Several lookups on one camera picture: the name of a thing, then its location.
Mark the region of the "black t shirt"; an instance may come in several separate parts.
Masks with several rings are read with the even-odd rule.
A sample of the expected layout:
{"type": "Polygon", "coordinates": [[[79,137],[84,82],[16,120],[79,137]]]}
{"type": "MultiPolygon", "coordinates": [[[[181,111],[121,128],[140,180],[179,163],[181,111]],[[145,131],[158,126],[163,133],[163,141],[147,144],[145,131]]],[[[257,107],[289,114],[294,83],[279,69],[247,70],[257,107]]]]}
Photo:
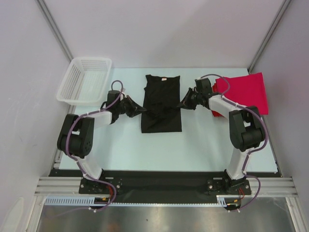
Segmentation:
{"type": "Polygon", "coordinates": [[[142,133],[181,132],[180,77],[146,75],[141,116],[142,133]]]}

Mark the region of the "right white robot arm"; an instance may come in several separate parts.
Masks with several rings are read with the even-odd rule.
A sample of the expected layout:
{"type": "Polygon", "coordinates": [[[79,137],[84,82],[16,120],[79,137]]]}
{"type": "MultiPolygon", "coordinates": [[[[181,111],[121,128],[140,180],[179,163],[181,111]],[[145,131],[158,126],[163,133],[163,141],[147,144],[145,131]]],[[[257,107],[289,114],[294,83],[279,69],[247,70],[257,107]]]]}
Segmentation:
{"type": "Polygon", "coordinates": [[[230,84],[223,93],[212,90],[211,82],[206,75],[196,79],[195,84],[194,88],[188,89],[178,107],[195,110],[201,105],[228,119],[229,138],[234,148],[219,190],[234,194],[248,177],[247,166],[251,154],[264,149],[268,142],[266,126],[256,106],[245,106],[225,96],[230,90],[230,84]]]}

